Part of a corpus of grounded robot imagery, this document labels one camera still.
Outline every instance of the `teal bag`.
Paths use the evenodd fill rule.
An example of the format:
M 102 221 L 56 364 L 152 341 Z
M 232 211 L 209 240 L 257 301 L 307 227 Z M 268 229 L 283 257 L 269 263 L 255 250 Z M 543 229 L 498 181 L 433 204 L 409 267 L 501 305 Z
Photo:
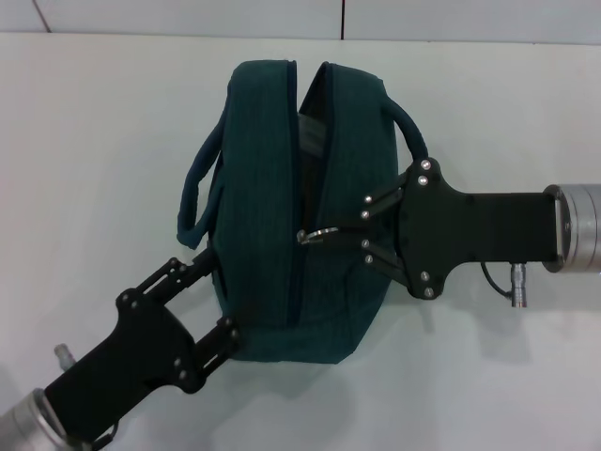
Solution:
M 413 159 L 427 150 L 376 76 L 324 63 L 299 112 L 296 77 L 294 61 L 234 70 L 185 180 L 177 239 L 195 249 L 208 233 L 215 290 L 239 326 L 234 358 L 335 364 L 357 348 L 390 279 L 365 265 L 360 245 L 302 246 L 297 235 L 359 226 L 364 197 L 398 177 L 394 122 Z M 196 223 L 198 183 L 214 164 Z M 392 249 L 393 217 L 374 224 L 370 240 Z

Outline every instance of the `white surface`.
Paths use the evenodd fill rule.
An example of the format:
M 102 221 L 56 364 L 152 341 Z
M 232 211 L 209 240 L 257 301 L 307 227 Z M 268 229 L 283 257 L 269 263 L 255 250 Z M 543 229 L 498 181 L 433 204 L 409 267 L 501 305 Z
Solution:
M 377 74 L 458 189 L 601 181 L 601 48 L 0 35 L 0 411 L 59 375 L 55 344 L 108 335 L 123 289 L 192 256 L 181 186 L 256 58 L 297 59 L 300 97 L 323 60 Z M 342 364 L 228 363 L 147 398 L 111 449 L 598 451 L 600 287 L 532 264 L 517 311 L 477 265 L 432 303 L 393 284 Z M 219 317 L 208 280 L 171 305 L 196 337 Z
M 39 0 L 53 31 L 338 39 L 340 0 Z
M 594 0 L 349 0 L 346 39 L 601 43 Z
M 31 0 L 0 0 L 0 31 L 45 31 Z

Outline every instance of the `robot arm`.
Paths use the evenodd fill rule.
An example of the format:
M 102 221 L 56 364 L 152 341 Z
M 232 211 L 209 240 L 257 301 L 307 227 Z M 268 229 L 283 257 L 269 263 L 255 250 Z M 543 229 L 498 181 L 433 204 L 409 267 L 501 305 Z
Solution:
M 235 352 L 236 325 L 220 319 L 195 342 L 165 305 L 216 265 L 210 248 L 191 266 L 171 258 L 140 286 L 121 293 L 113 332 L 45 390 L 35 390 L 0 418 L 0 449 L 100 449 L 107 444 L 104 437 L 97 442 L 100 435 L 157 388 L 200 390 Z

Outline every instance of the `metal cylinder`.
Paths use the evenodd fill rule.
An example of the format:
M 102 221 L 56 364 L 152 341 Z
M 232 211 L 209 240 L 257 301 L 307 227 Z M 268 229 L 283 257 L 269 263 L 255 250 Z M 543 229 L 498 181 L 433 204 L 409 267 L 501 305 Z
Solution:
M 526 308 L 526 265 L 517 263 L 511 265 L 511 306 Z
M 43 390 L 36 389 L 0 417 L 0 449 L 11 451 L 87 451 L 71 443 Z
M 551 272 L 601 272 L 601 185 L 551 185 L 558 257 Z

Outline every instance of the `zipper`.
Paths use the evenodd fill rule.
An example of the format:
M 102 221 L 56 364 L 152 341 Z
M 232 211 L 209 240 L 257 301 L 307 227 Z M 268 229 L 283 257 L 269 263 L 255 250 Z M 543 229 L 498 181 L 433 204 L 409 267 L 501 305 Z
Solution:
M 316 230 L 317 218 L 320 211 L 320 197 L 323 191 L 323 185 L 328 169 L 328 162 L 331 154 L 331 140 L 334 129 L 334 112 L 333 112 L 333 83 L 331 64 L 324 63 L 323 68 L 326 82 L 326 139 L 324 142 L 323 155 L 321 164 L 317 169 L 319 171 L 315 189 L 312 192 L 313 205 L 315 206 L 312 217 L 308 219 L 308 231 Z M 305 222 L 302 216 L 306 212 L 302 211 L 302 194 L 301 194 L 301 149 L 299 146 L 299 118 L 296 111 L 296 96 L 297 96 L 297 73 L 296 62 L 288 63 L 288 120 L 290 121 L 290 136 L 292 139 L 292 179 L 293 179 L 293 257 L 292 257 L 292 272 L 290 274 L 290 292 L 289 305 L 287 315 L 287 325 L 296 326 L 299 323 L 302 309 L 302 288 L 304 282 L 305 260 L 309 246 L 300 245 L 298 234 L 303 231 L 303 223 Z
M 286 324 L 299 322 L 302 300 L 302 278 L 304 273 L 305 250 L 296 243 L 296 235 L 301 230 L 301 149 L 299 146 L 299 113 L 297 112 L 297 63 L 287 64 L 288 128 L 292 147 L 292 265 L 290 268 L 290 287 Z

